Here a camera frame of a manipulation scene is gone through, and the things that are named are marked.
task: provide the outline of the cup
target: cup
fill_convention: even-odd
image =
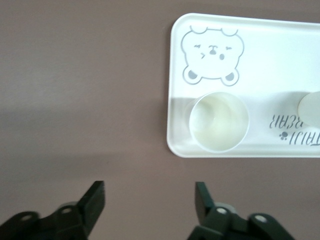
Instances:
[[[230,151],[241,143],[248,132],[247,107],[230,93],[208,93],[190,103],[187,109],[192,139],[208,152]]]
[[[305,124],[320,129],[320,91],[311,92],[301,99],[298,115]]]

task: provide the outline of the rectangular tray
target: rectangular tray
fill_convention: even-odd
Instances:
[[[195,49],[216,53],[218,67],[199,64]],[[320,129],[297,112],[306,94],[320,91],[319,66],[318,23],[183,15],[171,31],[169,148],[183,158],[320,157]],[[249,111],[246,137],[228,152],[207,152],[189,134],[184,110],[209,92],[232,93]]]

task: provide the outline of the paw print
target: paw print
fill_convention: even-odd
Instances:
[[[284,131],[279,135],[279,137],[281,138],[281,140],[287,140],[288,133]]]

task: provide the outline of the bear face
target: bear face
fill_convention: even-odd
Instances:
[[[186,68],[183,78],[197,84],[202,78],[220,79],[224,85],[237,83],[237,65],[244,52],[244,43],[237,35],[227,35],[222,29],[206,29],[198,33],[191,29],[181,41]]]

